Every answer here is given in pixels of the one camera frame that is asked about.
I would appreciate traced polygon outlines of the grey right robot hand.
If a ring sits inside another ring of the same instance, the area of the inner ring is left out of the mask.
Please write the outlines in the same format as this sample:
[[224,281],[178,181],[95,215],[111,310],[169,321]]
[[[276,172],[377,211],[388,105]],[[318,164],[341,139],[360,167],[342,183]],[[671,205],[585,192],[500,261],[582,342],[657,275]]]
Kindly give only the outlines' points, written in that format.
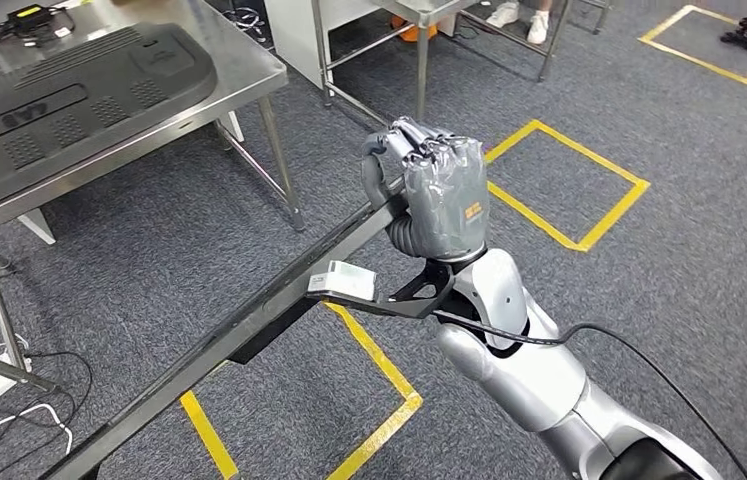
[[392,194],[380,157],[402,165],[408,212],[386,227],[393,246],[417,258],[460,261],[486,247],[489,193],[482,143],[400,117],[362,144],[362,183],[371,205]]

